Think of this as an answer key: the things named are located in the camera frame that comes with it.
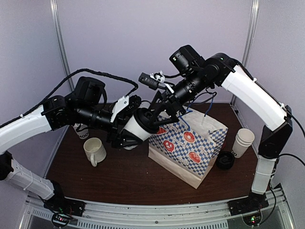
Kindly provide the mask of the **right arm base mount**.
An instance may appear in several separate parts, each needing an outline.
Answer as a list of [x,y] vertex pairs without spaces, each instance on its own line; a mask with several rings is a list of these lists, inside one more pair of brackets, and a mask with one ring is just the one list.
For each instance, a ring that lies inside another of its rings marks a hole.
[[231,216],[258,211],[262,208],[266,208],[269,206],[269,203],[265,198],[259,200],[257,198],[251,198],[251,197],[230,200],[228,201],[227,204]]

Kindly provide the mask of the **white paper coffee cup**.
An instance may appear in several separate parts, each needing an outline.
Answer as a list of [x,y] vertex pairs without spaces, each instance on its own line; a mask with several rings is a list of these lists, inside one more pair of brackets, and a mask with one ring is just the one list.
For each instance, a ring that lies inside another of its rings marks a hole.
[[[132,117],[129,119],[129,121],[127,122],[127,124],[124,126],[123,130],[121,131],[121,133],[123,133],[123,131],[127,131],[127,133],[131,133],[134,134],[135,136],[137,136],[138,138],[140,138],[141,140],[143,140],[143,142],[148,139],[152,134],[146,132],[145,130],[143,130],[137,123],[137,121],[135,120],[134,116],[132,115]],[[125,147],[124,149],[126,150],[131,150],[136,148],[137,146],[131,146],[131,147]]]

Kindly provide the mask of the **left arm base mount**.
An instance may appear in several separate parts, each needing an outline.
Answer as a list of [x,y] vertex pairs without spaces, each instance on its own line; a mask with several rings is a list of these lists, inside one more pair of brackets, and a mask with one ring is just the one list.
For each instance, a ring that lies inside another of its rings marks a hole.
[[85,210],[85,202],[69,199],[69,198],[51,198],[49,200],[42,199],[44,207],[53,213],[63,213],[68,216],[81,217]]

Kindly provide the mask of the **blue checkered paper bag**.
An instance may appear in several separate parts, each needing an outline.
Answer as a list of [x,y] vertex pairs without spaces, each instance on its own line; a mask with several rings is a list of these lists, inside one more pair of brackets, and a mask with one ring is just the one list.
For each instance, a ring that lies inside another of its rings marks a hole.
[[198,188],[224,144],[228,127],[207,114],[184,107],[178,122],[163,125],[149,138],[148,157]]

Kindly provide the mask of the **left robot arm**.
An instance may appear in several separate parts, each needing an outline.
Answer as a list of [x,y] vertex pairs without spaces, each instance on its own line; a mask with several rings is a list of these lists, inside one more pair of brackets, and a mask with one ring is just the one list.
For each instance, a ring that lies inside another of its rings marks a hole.
[[92,77],[80,77],[73,92],[67,96],[47,96],[41,105],[24,116],[0,127],[0,178],[35,193],[50,202],[58,212],[64,212],[69,204],[59,183],[44,179],[18,163],[8,149],[35,135],[57,130],[66,125],[81,124],[104,130],[107,141],[114,147],[132,146],[142,142],[126,130],[118,133],[118,126],[140,106],[139,96],[123,96],[112,111],[98,109],[105,106],[105,83]]

